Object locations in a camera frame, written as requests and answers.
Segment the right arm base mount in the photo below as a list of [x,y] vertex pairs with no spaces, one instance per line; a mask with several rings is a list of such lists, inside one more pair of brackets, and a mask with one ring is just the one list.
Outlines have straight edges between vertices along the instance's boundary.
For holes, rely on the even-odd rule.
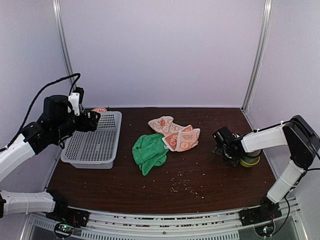
[[242,226],[255,225],[255,233],[263,238],[271,237],[276,232],[274,220],[282,216],[279,203],[263,198],[260,205],[243,208],[239,212]]

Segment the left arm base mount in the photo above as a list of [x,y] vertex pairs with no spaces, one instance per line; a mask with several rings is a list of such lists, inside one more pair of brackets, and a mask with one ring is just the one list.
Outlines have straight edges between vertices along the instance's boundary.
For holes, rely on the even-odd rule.
[[56,221],[53,233],[58,239],[69,238],[76,229],[86,227],[89,219],[89,212],[69,207],[68,200],[57,190],[47,190],[53,197],[55,203],[52,212],[47,212],[45,217]]

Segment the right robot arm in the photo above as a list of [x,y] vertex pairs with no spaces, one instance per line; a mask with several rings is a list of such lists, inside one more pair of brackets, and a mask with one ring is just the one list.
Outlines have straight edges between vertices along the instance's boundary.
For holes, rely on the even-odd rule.
[[288,158],[282,162],[283,172],[278,174],[276,182],[261,199],[262,206],[256,210],[261,221],[268,220],[276,212],[275,205],[296,187],[314,159],[320,157],[320,137],[301,115],[243,135],[224,126],[212,136],[216,142],[213,153],[229,166],[240,162],[253,164],[263,151]]

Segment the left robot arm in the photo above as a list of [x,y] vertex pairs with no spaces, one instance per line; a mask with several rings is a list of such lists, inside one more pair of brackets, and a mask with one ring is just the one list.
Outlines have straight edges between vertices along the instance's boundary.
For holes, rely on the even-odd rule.
[[[4,180],[22,163],[38,155],[50,145],[65,147],[64,141],[74,132],[94,132],[98,127],[100,113],[81,112],[80,93],[69,96],[52,95],[43,101],[43,112],[37,121],[23,125],[13,143],[0,153],[0,179]],[[1,217],[17,213],[44,212],[52,214],[61,222],[72,218],[68,201],[57,191],[36,193],[0,192]]]

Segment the green microfiber towel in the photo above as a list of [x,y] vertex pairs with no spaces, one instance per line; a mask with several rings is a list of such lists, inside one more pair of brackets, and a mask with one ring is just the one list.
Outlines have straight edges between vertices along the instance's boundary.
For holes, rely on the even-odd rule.
[[162,166],[167,160],[169,149],[165,148],[159,133],[141,135],[132,147],[132,156],[145,177],[153,167]]

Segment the orange bunny pattern towel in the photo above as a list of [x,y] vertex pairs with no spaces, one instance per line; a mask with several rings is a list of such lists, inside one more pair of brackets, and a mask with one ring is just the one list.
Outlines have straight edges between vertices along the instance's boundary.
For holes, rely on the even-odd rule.
[[162,116],[152,119],[148,125],[158,134],[163,135],[164,148],[172,152],[185,152],[199,144],[200,128],[191,124],[181,126],[174,123],[172,116]]

